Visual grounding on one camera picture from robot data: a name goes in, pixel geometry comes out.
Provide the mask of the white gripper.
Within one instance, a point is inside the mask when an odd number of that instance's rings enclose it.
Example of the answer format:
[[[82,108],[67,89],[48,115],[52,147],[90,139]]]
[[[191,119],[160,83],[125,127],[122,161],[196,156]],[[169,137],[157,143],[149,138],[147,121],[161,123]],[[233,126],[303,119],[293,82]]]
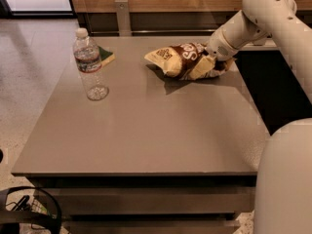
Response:
[[[206,51],[209,56],[203,56],[188,73],[189,80],[204,77],[215,67],[215,59],[226,61],[238,53],[239,32],[227,26],[217,29],[208,39]]]

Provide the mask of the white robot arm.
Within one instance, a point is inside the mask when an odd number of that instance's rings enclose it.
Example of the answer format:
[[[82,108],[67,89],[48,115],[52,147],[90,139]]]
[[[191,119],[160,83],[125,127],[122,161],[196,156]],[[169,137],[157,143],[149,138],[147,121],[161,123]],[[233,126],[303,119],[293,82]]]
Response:
[[[205,45],[228,60],[269,36],[279,58],[245,54],[239,68],[270,133],[258,166],[253,234],[312,234],[312,30],[294,0],[243,0]]]

